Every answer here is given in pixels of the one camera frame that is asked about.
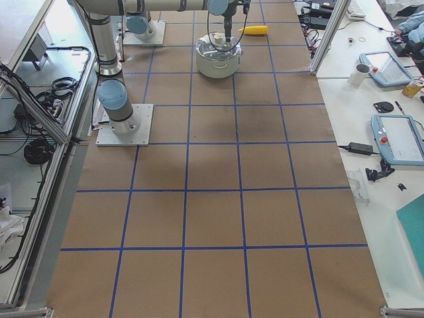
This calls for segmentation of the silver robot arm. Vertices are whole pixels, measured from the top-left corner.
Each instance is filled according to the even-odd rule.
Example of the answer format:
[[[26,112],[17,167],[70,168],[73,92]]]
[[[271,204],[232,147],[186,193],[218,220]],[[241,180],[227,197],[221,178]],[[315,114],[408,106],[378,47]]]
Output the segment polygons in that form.
[[[150,11],[126,12],[124,10],[124,1],[118,1],[121,6],[121,13],[125,13],[125,23],[123,17],[121,21],[121,38],[125,41],[127,33],[130,34],[127,45],[152,45],[152,39],[156,35],[156,25],[152,21]]]
[[[140,127],[140,117],[129,101],[122,77],[122,65],[118,59],[111,26],[112,16],[126,17],[126,26],[133,34],[144,34],[152,25],[152,11],[208,11],[224,18],[225,41],[232,36],[232,19],[237,7],[248,14],[249,1],[74,1],[82,11],[81,20],[97,54],[96,72],[103,79],[97,96],[106,114],[109,126],[116,134],[132,133]]]

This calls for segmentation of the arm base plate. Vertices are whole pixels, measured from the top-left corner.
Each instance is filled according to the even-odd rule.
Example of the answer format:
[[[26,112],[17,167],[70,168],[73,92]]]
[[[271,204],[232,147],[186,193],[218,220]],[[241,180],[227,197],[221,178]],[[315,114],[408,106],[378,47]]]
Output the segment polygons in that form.
[[[97,146],[148,146],[153,117],[153,104],[132,104],[133,113],[126,121],[109,121],[101,125]]]
[[[164,43],[165,21],[127,19],[126,28],[125,46],[162,46]]]

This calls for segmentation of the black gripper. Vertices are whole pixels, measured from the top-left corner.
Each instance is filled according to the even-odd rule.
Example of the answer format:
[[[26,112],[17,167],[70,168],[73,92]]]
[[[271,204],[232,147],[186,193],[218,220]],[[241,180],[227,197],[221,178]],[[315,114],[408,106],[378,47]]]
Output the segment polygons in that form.
[[[223,15],[224,18],[224,28],[225,28],[225,42],[231,41],[231,31],[232,31],[232,16],[231,15]]]

